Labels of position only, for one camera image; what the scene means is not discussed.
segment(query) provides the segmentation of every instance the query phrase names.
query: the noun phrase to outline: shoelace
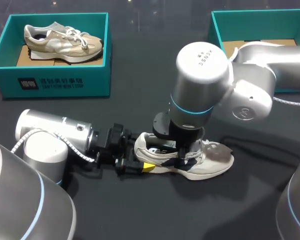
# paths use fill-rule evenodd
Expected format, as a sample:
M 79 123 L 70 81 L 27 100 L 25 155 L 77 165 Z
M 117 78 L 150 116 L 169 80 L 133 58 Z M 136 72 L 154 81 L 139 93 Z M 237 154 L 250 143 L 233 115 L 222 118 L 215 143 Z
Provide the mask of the shoelace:
M 74 29 L 71 26 L 66 26 L 66 32 L 65 35 L 62 36 L 63 39 L 73 39 L 75 42 L 80 41 L 81 42 L 81 47 L 83 49 L 88 48 L 88 42 L 83 38 L 83 35 L 90 35 L 87 32 L 80 32 L 79 30 Z
M 219 154 L 219 150 L 217 149 L 218 144 L 214 142 L 209 142 L 208 140 L 202 141 L 200 144 L 200 149 L 196 152 L 188 152 L 185 155 L 186 159 L 189 158 L 197 158 L 199 157 L 199 163 L 202 163 L 206 159 L 206 152 L 211 152 L 214 154 Z

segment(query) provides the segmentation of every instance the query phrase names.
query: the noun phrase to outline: black table surface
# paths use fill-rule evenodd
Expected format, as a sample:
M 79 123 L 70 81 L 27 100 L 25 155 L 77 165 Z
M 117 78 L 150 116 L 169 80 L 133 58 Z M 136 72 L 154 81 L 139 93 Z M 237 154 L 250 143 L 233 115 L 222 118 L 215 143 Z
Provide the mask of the black table surface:
M 300 8 L 300 0 L 20 3 L 0 0 L 0 33 L 10 13 L 110 13 L 111 96 L 3 100 L 0 94 L 0 144 L 8 149 L 16 142 L 16 123 L 25 109 L 90 122 L 95 128 L 120 123 L 150 132 L 154 116 L 168 108 L 179 50 L 204 41 L 212 9 Z M 300 94 L 280 97 L 300 102 Z M 270 116 L 256 123 L 234 121 L 216 110 L 206 138 L 230 146 L 235 161 L 225 174 L 203 181 L 170 173 L 119 178 L 110 166 L 100 177 L 73 164 L 67 192 L 77 210 L 75 240 L 280 239 L 276 205 L 300 162 L 300 107 L 274 102 Z

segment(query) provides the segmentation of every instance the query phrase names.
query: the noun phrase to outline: beige sneaker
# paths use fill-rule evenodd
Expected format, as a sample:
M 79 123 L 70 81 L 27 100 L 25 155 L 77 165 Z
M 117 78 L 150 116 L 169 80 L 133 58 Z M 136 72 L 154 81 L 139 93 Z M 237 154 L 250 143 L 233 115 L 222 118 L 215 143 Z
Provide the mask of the beige sneaker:
M 230 148 L 208 140 L 194 142 L 185 159 L 178 158 L 176 151 L 160 149 L 164 146 L 173 148 L 175 144 L 174 141 L 162 140 L 152 133 L 143 132 L 135 141 L 134 154 L 139 161 L 154 165 L 149 173 L 174 172 L 194 181 L 218 176 L 234 163 Z
M 34 60 L 61 59 L 68 63 L 82 63 L 103 54 L 104 42 L 87 32 L 54 22 L 46 27 L 24 27 L 24 40 Z

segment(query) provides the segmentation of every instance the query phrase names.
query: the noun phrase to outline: white cable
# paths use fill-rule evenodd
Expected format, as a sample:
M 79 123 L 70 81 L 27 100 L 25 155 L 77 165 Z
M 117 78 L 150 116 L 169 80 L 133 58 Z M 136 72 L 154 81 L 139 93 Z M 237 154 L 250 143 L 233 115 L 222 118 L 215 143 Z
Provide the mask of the white cable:
M 295 101 L 287 101 L 287 100 L 283 100 L 277 97 L 273 97 L 273 100 L 282 103 L 282 104 L 289 104 L 289 105 L 293 105 L 293 106 L 299 106 L 300 107 L 300 102 L 295 102 Z
M 33 129 L 29 132 L 27 132 L 17 143 L 16 145 L 12 148 L 11 150 L 11 153 L 15 153 L 16 150 L 25 142 L 25 140 L 27 140 L 31 135 L 35 134 L 35 133 L 38 133 L 38 132 L 48 132 L 46 130 L 43 130 L 41 128 L 36 128 L 36 129 Z M 68 145 L 69 148 L 71 148 L 80 158 L 82 158 L 83 160 L 86 160 L 88 161 L 89 163 L 92 163 L 94 162 L 95 160 L 93 158 L 90 158 L 88 156 L 85 156 L 83 155 L 75 146 L 73 146 L 71 144 L 71 142 L 69 142 L 68 139 L 66 139 L 64 136 L 62 136 L 61 133 L 57 132 L 57 131 L 54 131 L 53 133 L 52 132 L 48 132 L 48 133 L 51 133 L 51 134 L 54 134 L 54 135 L 57 135 L 59 137 L 60 140 L 62 140 L 65 144 Z

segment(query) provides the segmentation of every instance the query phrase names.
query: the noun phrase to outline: cardboard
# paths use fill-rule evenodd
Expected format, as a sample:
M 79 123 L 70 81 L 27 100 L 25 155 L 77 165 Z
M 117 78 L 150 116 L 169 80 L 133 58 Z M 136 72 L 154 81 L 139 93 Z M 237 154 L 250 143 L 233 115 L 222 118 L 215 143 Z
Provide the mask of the cardboard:
M 102 65 L 103 64 L 103 57 L 98 58 L 96 60 L 93 61 L 88 61 L 88 62 L 84 62 L 84 63 L 72 63 L 69 64 L 65 61 L 62 60 L 32 60 L 29 57 L 28 54 L 28 46 L 27 45 L 23 45 L 21 52 L 20 52 L 20 56 L 18 59 L 18 62 L 16 64 L 17 67 L 30 67 L 30 66 L 88 66 L 88 65 Z
M 261 40 L 261 42 L 270 43 L 270 44 L 279 44 L 285 46 L 296 46 L 294 39 L 271 39 L 271 40 Z
M 28 54 L 28 46 L 23 45 L 16 66 L 17 67 L 53 66 L 54 64 L 55 64 L 54 60 L 32 60 Z
M 227 58 L 230 58 L 232 56 L 235 48 L 239 49 L 242 45 L 246 44 L 245 41 L 224 41 L 222 43 Z

